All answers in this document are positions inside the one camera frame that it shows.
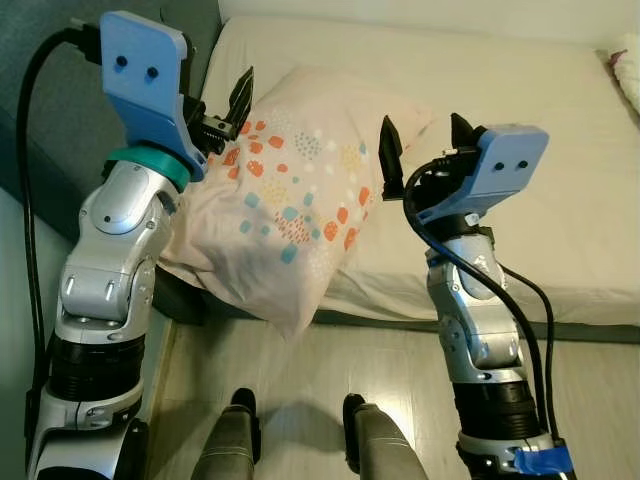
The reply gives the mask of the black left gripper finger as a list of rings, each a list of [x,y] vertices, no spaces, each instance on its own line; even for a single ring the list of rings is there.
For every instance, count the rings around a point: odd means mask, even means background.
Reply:
[[[227,113],[227,133],[237,137],[250,114],[253,96],[253,68],[250,67],[238,79],[229,96]]]

